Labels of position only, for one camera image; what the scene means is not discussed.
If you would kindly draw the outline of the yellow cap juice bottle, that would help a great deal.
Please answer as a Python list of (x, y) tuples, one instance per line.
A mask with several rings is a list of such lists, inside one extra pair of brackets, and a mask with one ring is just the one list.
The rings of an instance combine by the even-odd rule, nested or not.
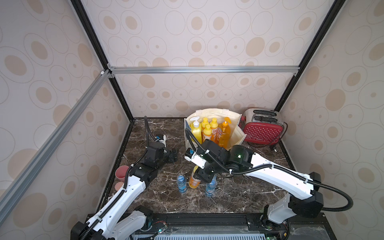
[(194, 174), (196, 173), (196, 171), (197, 171), (198, 168), (199, 168), (198, 166), (195, 166), (195, 167), (193, 168), (193, 171), (192, 171), (191, 176), (190, 176), (189, 186), (190, 186), (192, 189), (196, 189), (196, 188), (200, 185), (200, 183), (201, 183), (201, 180), (199, 180), (199, 179), (197, 179), (197, 178), (194, 177)]
[(203, 130), (203, 143), (206, 140), (211, 140), (212, 138), (212, 129), (210, 124), (206, 124), (206, 127)]
[(211, 135), (211, 140), (213, 142), (217, 141), (217, 131), (218, 131), (218, 120), (217, 118), (213, 118), (212, 121), (210, 122), (211, 130), (212, 130), (212, 135)]
[(206, 128), (206, 125), (208, 124), (209, 124), (208, 118), (203, 118), (203, 121), (201, 122), (202, 131)]

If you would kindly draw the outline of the orange dish soap pump bottle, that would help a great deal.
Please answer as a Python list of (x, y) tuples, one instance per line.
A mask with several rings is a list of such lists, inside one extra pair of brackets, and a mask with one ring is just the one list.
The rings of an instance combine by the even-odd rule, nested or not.
[(218, 126), (217, 142), (220, 147), (225, 149), (228, 148), (228, 142), (231, 135), (231, 123), (231, 119), (229, 117), (225, 117), (224, 121)]

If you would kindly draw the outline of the yellow dish soap pump bottle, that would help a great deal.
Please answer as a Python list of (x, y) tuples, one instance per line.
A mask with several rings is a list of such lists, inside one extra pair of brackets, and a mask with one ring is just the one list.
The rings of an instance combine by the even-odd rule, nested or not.
[(191, 121), (190, 128), (194, 137), (201, 144), (202, 143), (202, 124), (199, 122), (199, 119), (200, 119), (199, 116), (190, 118), (190, 121)]

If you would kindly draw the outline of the cream starry night shopping bag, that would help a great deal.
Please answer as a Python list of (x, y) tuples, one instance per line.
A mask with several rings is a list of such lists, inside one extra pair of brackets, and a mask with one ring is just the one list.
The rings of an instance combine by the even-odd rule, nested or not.
[(211, 108), (211, 109), (196, 110), (193, 114), (191, 114), (190, 116), (184, 119), (185, 129), (189, 129), (189, 130), (191, 129), (190, 124), (193, 122), (191, 121), (191, 118), (193, 117), (200, 117), (198, 119), (199, 123), (203, 121), (203, 118), (208, 118), (209, 122), (211, 122), (213, 118), (217, 118), (219, 124), (224, 122), (225, 117), (228, 117), (232, 122), (229, 123), (231, 134), (230, 134), (229, 142), (225, 147), (226, 150), (229, 150), (234, 145), (241, 145), (245, 140), (246, 134), (239, 127), (239, 123), (242, 117), (241, 114), (232, 112), (228, 109)]

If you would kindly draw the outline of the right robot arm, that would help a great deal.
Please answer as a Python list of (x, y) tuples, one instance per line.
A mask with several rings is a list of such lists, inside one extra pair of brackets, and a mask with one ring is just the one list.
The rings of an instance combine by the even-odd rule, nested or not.
[[(185, 153), (185, 159), (197, 166), (194, 178), (201, 182), (211, 183), (216, 175), (222, 173), (231, 176), (245, 175), (287, 191), (282, 199), (264, 207), (260, 225), (266, 230), (273, 230), (294, 216), (312, 219), (322, 211), (344, 212), (354, 205), (353, 199), (345, 192), (322, 184), (318, 173), (302, 174), (292, 171), (242, 145), (234, 145), (226, 150), (210, 140), (201, 144), (188, 129), (185, 134), (191, 145)], [(347, 204), (336, 208), (325, 207), (320, 188), (339, 194), (347, 200)]]

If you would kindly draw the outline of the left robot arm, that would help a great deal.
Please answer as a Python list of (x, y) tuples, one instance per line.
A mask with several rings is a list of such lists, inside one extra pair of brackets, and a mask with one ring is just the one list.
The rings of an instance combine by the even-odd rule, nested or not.
[(144, 121), (147, 138), (144, 154), (129, 166), (123, 185), (108, 203), (86, 223), (77, 222), (73, 226), (72, 240), (126, 240), (136, 231), (152, 227), (153, 212), (143, 206), (126, 218), (123, 215), (164, 165), (177, 161), (178, 152), (167, 148), (166, 136), (152, 136), (148, 120)]

